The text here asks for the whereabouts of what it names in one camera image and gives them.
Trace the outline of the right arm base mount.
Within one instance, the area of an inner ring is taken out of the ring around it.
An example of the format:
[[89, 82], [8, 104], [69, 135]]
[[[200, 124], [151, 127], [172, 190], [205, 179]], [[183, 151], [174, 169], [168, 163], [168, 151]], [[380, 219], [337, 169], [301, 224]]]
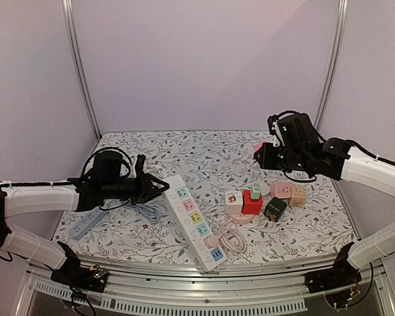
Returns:
[[354, 242], [350, 242], [339, 251], [332, 267], [304, 275], [304, 284], [310, 294], [349, 286], [361, 281], [359, 269], [348, 263], [348, 253], [353, 245]]

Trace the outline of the pink round plug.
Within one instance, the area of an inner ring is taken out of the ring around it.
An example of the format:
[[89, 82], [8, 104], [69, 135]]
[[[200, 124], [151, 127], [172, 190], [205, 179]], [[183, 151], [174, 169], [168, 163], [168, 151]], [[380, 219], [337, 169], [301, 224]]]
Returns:
[[209, 249], [215, 248], [219, 245], [219, 239], [214, 235], [207, 236], [204, 242]]

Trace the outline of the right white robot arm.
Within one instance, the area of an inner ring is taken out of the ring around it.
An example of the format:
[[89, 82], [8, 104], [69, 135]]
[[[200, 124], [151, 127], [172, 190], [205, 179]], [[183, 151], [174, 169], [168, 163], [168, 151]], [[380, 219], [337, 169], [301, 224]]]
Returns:
[[[330, 285], [341, 287], [362, 267], [395, 253], [395, 210], [385, 211], [386, 203], [395, 206], [394, 161], [371, 153], [354, 140], [325, 139], [306, 113], [288, 110], [273, 114], [267, 126], [272, 139], [254, 153], [262, 169], [285, 176], [299, 171], [306, 173], [309, 181], [324, 176], [349, 188], [359, 186], [359, 193], [369, 194], [362, 198], [364, 210], [378, 207], [371, 219], [377, 230], [340, 250], [327, 273]], [[379, 215], [386, 217], [384, 224], [378, 224]]]

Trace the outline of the beige cube socket adapter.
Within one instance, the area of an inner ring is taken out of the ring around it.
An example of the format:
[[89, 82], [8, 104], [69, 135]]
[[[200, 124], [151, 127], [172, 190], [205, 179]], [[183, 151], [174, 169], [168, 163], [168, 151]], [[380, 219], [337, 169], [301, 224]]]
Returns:
[[306, 195], [305, 190], [301, 186], [291, 186], [290, 187], [290, 200], [288, 205], [290, 207], [301, 208], [305, 205]]

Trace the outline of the pink plug adapter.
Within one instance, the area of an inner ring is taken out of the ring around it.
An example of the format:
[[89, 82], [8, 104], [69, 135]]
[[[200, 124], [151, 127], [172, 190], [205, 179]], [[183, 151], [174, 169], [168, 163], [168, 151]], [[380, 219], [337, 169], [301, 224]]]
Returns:
[[264, 146], [265, 146], [265, 142], [260, 142], [253, 153], [253, 158], [255, 159], [256, 162], [260, 163], [260, 161], [262, 160], [263, 156], [264, 156]]

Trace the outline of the white power strip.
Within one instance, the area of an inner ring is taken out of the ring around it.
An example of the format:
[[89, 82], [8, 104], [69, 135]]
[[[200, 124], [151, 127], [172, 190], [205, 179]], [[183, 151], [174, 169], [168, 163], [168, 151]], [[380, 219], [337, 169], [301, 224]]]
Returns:
[[176, 217], [182, 229], [183, 236], [193, 250], [195, 258], [204, 271], [213, 271], [227, 259], [222, 246], [209, 249], [205, 245], [205, 238], [216, 236], [205, 220], [191, 191], [178, 174], [164, 179], [170, 188], [162, 193], [168, 210]]

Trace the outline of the grey-blue power strip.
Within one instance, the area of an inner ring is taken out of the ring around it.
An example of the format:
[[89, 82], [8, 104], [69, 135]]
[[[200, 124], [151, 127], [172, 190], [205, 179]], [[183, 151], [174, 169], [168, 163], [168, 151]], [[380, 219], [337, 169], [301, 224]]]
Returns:
[[87, 212], [70, 230], [69, 234], [75, 240], [84, 237], [96, 224], [107, 215], [99, 208]]

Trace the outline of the white square plug adapter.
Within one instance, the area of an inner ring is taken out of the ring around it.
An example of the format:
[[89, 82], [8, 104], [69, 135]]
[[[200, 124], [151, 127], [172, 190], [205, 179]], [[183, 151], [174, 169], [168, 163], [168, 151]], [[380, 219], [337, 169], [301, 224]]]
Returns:
[[259, 183], [260, 191], [262, 196], [268, 196], [271, 192], [270, 186], [265, 182]]

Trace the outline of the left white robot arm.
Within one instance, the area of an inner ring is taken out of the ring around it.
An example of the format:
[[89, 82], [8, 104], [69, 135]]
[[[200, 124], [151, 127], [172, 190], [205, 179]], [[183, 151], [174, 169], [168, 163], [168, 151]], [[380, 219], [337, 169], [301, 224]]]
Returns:
[[57, 182], [0, 180], [0, 251], [41, 263], [71, 286], [85, 279], [78, 256], [62, 242], [11, 226], [10, 218], [54, 211], [91, 211], [106, 201], [147, 203], [169, 189], [169, 184], [144, 171], [145, 155], [132, 160], [115, 147], [93, 153], [78, 177]]

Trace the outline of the pink cube socket adapter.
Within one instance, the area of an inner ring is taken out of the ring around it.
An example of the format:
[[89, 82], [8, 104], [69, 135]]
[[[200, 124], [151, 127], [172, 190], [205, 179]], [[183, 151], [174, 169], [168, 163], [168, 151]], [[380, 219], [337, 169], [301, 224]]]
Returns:
[[291, 183], [289, 182], [273, 182], [270, 184], [271, 198], [290, 199]]

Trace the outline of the dark green cube adapter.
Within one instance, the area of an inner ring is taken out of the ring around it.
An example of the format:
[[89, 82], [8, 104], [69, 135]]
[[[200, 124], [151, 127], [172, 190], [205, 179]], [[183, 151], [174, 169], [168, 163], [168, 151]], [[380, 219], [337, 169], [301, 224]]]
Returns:
[[266, 205], [263, 214], [270, 221], [277, 222], [284, 214], [287, 207], [288, 205], [284, 200], [273, 197]]

